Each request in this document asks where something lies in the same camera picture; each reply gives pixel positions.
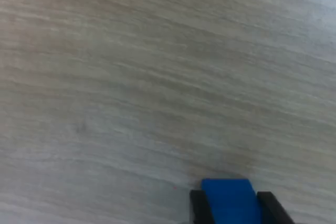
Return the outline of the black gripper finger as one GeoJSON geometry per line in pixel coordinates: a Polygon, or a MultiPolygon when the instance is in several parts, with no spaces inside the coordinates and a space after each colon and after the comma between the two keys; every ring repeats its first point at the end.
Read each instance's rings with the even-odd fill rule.
{"type": "Polygon", "coordinates": [[[208,203],[206,194],[203,190],[191,190],[190,198],[190,223],[211,224],[214,218],[208,203]]]}
{"type": "Polygon", "coordinates": [[[262,224],[295,224],[285,208],[270,191],[258,191],[262,224]]]}

